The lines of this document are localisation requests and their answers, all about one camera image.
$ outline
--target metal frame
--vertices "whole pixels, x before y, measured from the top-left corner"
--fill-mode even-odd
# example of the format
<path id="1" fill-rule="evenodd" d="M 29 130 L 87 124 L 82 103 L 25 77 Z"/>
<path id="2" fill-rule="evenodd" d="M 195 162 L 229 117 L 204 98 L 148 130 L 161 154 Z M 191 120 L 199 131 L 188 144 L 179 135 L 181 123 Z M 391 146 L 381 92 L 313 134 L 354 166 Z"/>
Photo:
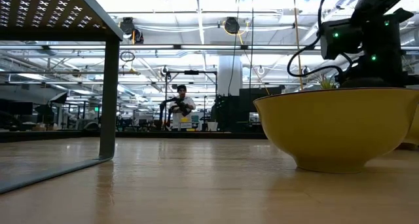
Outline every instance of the metal frame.
<path id="1" fill-rule="evenodd" d="M 208 77 L 209 80 L 211 80 L 211 78 L 208 76 L 208 73 L 212 73 L 212 74 L 215 75 L 215 82 L 213 80 L 211 80 L 211 84 L 215 85 L 215 94 L 217 94 L 217 92 L 218 92 L 218 74 L 217 73 L 218 72 L 216 72 L 216 71 L 197 71 L 197 72 L 198 72 L 198 74 L 199 73 L 204 74 L 206 77 Z M 168 81 L 168 75 L 170 73 L 175 73 L 175 75 L 170 79 L 170 81 Z M 164 87 L 164 100 L 168 99 L 168 84 L 171 83 L 181 73 L 187 75 L 186 71 L 167 71 L 166 74 L 164 75 L 164 86 L 165 86 Z M 165 122 L 166 122 L 166 119 L 167 119 L 166 115 L 167 115 L 167 107 L 164 110 L 164 121 Z"/>
<path id="2" fill-rule="evenodd" d="M 45 22 L 37 28 L 27 25 L 25 28 L 18 28 L 10 23 L 8 27 L 0 28 L 0 40 L 2 41 L 105 41 L 105 71 L 103 80 L 103 104 L 100 133 L 100 151 L 98 158 L 77 162 L 59 168 L 49 169 L 36 174 L 20 176 L 9 181 L 0 183 L 0 194 L 13 191 L 34 183 L 51 179 L 60 175 L 68 174 L 83 168 L 88 168 L 113 158 L 115 153 L 115 112 L 117 110 L 117 85 L 118 85 L 118 60 L 119 44 L 122 40 L 123 32 L 112 21 L 110 16 L 99 6 L 95 0 L 75 0 L 74 5 L 83 7 L 84 11 L 92 15 L 95 23 L 100 23 L 102 29 L 92 31 L 91 29 L 81 29 L 75 26 L 71 28 L 48 28 Z M 18 4 L 12 1 L 12 7 Z M 16 14 L 10 13 L 10 19 L 15 20 Z"/>

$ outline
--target ceiling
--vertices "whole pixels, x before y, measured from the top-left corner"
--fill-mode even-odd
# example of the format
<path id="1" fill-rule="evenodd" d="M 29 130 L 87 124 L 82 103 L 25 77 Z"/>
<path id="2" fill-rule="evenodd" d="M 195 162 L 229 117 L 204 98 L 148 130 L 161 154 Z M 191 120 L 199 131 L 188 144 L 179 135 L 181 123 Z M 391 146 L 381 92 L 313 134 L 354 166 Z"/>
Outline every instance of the ceiling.
<path id="1" fill-rule="evenodd" d="M 317 11 L 320 0 L 97 0 L 106 12 L 120 22 L 124 17 L 134 18 L 134 23 L 144 36 L 145 45 L 291 45 L 297 44 L 297 30 L 299 44 L 308 45 L 316 38 Z M 326 0 L 323 5 L 323 21 L 340 20 L 349 18 L 358 0 Z M 419 26 L 419 0 L 402 0 L 392 10 L 403 7 L 415 13 L 415 16 L 401 24 L 402 43 L 407 46 L 419 46 L 417 36 Z M 295 27 L 295 15 L 297 13 L 298 28 Z M 227 17 L 238 17 L 241 36 L 229 35 L 223 29 L 223 22 Z M 87 42 L 55 42 L 38 43 L 40 45 L 91 45 L 103 43 Z M 2 45 L 23 45 L 20 42 L 2 42 Z M 136 59 L 125 64 L 120 61 L 120 71 L 127 72 L 134 69 L 138 74 L 124 74 L 119 76 L 120 82 L 137 82 L 141 84 L 120 84 L 121 103 L 142 103 L 142 107 L 156 107 L 164 97 L 164 85 L 151 85 L 151 82 L 164 82 L 160 71 L 167 67 L 170 71 L 184 71 L 197 69 L 217 71 L 220 55 L 232 55 L 231 50 L 133 50 Z M 291 78 L 286 72 L 286 65 L 294 50 L 289 51 L 258 51 L 250 56 L 250 51 L 237 51 L 243 63 L 244 80 L 248 81 L 250 74 L 250 61 L 252 59 L 255 69 L 263 69 L 263 74 L 252 74 L 253 87 L 261 87 L 260 82 L 265 83 L 290 83 L 287 90 L 293 91 L 296 86 L 291 83 L 298 79 Z M 102 50 L 55 50 L 45 53 L 38 50 L 8 50 L 4 56 L 1 69 L 23 71 L 103 71 Z M 24 60 L 10 62 L 11 59 Z M 414 54 L 409 54 L 404 60 L 409 67 L 417 65 Z M 345 59 L 338 58 L 335 61 L 325 62 L 319 51 L 305 53 L 301 56 L 301 66 L 315 69 L 322 65 L 336 64 L 344 67 Z M 298 61 L 294 61 L 294 71 L 298 68 Z M 103 75 L 89 74 L 81 77 L 72 75 L 45 75 L 51 81 L 101 81 Z M 26 78 L 27 81 L 40 81 L 39 79 Z M 202 84 L 190 85 L 188 92 L 195 93 L 196 97 L 209 96 L 208 106 L 211 106 L 215 94 L 215 86 L 212 83 L 215 78 L 206 75 L 178 75 L 173 83 L 198 82 Z M 84 90 L 84 93 L 92 92 L 91 95 L 101 94 L 101 84 L 89 84 L 78 86 L 61 84 L 66 89 Z M 170 96 L 174 95 L 169 87 Z M 90 97 L 90 94 L 74 93 L 78 96 Z M 139 98 L 130 100 L 130 96 Z"/>

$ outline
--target man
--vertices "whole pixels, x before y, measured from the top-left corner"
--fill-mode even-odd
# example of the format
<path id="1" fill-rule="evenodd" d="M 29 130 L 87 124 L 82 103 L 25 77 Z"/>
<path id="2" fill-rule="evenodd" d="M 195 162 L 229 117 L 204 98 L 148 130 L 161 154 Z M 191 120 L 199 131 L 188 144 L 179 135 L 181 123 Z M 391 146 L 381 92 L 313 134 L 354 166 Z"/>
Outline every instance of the man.
<path id="1" fill-rule="evenodd" d="M 182 112 L 179 107 L 174 107 L 173 109 L 173 124 L 172 124 L 172 131 L 186 131 L 187 128 L 192 128 L 192 117 L 190 112 L 196 108 L 194 100 L 192 98 L 186 96 L 186 86 L 179 85 L 177 87 L 177 93 L 179 93 L 179 99 L 183 100 L 182 102 L 185 104 L 187 111 L 189 112 L 188 115 L 183 116 Z M 177 105 L 176 102 L 172 102 L 170 104 L 170 108 L 172 106 Z"/>

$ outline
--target yellow object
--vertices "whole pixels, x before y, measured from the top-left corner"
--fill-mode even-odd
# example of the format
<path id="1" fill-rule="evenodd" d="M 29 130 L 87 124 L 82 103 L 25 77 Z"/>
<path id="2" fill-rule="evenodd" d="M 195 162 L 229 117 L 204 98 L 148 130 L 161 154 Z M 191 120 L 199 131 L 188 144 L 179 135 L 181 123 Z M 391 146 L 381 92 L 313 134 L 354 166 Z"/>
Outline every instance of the yellow object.
<path id="1" fill-rule="evenodd" d="M 419 145 L 419 106 L 416 107 L 416 113 L 410 127 L 409 133 L 407 134 L 403 143 L 409 143 L 413 145 Z"/>
<path id="2" fill-rule="evenodd" d="M 268 96 L 254 104 L 268 139 L 298 167 L 355 173 L 403 141 L 418 102 L 417 90 L 357 88 Z"/>

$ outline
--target black cable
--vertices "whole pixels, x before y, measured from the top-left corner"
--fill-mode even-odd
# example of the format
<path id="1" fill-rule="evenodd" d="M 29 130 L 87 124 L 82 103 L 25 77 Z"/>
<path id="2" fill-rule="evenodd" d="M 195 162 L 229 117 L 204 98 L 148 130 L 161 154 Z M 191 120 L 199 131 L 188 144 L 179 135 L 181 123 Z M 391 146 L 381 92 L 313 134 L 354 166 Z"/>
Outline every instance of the black cable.
<path id="1" fill-rule="evenodd" d="M 319 72 L 319 71 L 322 71 L 322 70 L 324 70 L 324 69 L 335 69 L 335 70 L 337 70 L 338 72 L 339 72 L 339 74 L 342 74 L 343 73 L 343 70 L 341 69 L 341 68 L 339 68 L 338 66 L 334 66 L 334 65 L 330 65 L 330 66 L 325 66 L 325 67 L 320 67 L 320 68 L 318 68 L 318 69 L 316 69 L 316 70 L 313 70 L 313 71 L 311 71 L 311 72 L 309 72 L 309 73 L 305 73 L 305 74 L 294 74 L 294 73 L 292 73 L 291 72 L 291 64 L 293 63 L 293 60 L 295 59 L 295 57 L 297 57 L 299 54 L 301 54 L 302 52 L 304 52 L 304 51 L 306 51 L 306 50 L 308 50 L 308 49 L 313 49 L 314 48 L 314 46 L 316 45 L 316 43 L 317 42 L 319 42 L 319 40 L 320 40 L 320 37 L 321 37 L 321 34 L 322 34 L 322 30 L 321 30 L 321 12 L 322 12 L 322 10 L 323 10 L 323 4 L 324 4 L 324 2 L 325 2 L 325 0 L 321 0 L 320 1 L 320 7 L 319 7 L 319 10 L 318 10 L 318 26 L 319 26 L 319 33 L 318 33 L 318 36 L 317 36 L 317 38 L 316 38 L 316 40 L 313 42 L 313 43 L 311 43 L 311 44 L 309 44 L 308 46 L 306 46 L 306 47 L 304 47 L 304 48 L 302 48 L 301 50 L 299 50 L 299 51 L 297 51 L 292 57 L 291 57 L 291 59 L 289 60 L 289 62 L 288 62 L 288 66 L 287 66 L 287 72 L 288 72 L 288 74 L 290 74 L 290 76 L 292 76 L 292 77 L 307 77 L 307 76 L 309 76 L 309 75 L 311 75 L 311 74 L 313 74 L 313 73 L 317 73 L 317 72 Z"/>
<path id="2" fill-rule="evenodd" d="M 239 11 L 240 11 L 240 0 L 237 0 L 237 18 L 236 21 L 238 23 L 238 15 L 239 15 Z M 231 77 L 230 77 L 230 83 L 228 84 L 228 94 L 227 96 L 230 96 L 230 87 L 231 87 L 231 82 L 233 81 L 233 74 L 234 74 L 234 60 L 236 59 L 236 46 L 237 46 L 237 34 L 234 38 L 234 50 L 233 50 L 233 65 L 231 68 Z"/>
<path id="3" fill-rule="evenodd" d="M 253 67 L 253 41 L 255 40 L 255 12 L 253 8 L 253 0 L 251 0 L 251 52 L 250 52 L 250 74 L 249 74 L 249 109 L 251 108 L 251 72 Z M 248 123 L 250 124 L 250 115 L 248 115 Z"/>

